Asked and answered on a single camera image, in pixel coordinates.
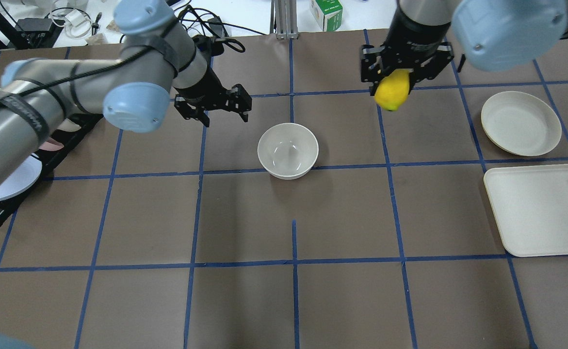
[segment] rectangular tray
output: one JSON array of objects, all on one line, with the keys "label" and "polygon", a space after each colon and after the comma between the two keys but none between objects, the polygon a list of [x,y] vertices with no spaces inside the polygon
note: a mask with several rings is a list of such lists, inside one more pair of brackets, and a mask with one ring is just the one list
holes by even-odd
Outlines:
[{"label": "rectangular tray", "polygon": [[568,254],[568,165],[494,168],[484,186],[508,252]]}]

